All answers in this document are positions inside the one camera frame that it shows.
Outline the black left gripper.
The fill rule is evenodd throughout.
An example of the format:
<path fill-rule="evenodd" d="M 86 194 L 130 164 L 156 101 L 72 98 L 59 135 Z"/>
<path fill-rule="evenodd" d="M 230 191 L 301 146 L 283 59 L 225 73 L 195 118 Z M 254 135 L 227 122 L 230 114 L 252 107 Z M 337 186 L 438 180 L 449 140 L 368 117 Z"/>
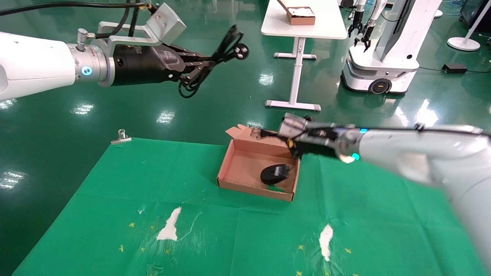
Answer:
<path fill-rule="evenodd" d="M 209 65 L 216 65 L 216 62 L 212 56 L 183 52 L 182 48 L 165 44 L 117 45 L 113 54 L 115 75 L 112 86 L 179 80 L 182 83 L 203 82 L 210 73 Z"/>

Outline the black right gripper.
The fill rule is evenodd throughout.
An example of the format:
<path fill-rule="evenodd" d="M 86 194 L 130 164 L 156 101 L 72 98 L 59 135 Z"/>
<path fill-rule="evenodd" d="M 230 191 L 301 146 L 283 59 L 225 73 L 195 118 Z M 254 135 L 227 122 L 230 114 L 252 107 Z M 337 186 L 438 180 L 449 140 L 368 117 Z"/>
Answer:
<path fill-rule="evenodd" d="M 294 159 L 302 159 L 303 155 L 306 154 L 338 158 L 336 140 L 339 136 L 339 132 L 334 128 L 324 128 L 304 131 L 300 135 L 295 136 L 295 140 L 293 140 L 287 139 L 275 131 L 253 129 L 253 137 L 256 139 L 277 138 L 279 140 L 287 140 L 287 147 Z"/>

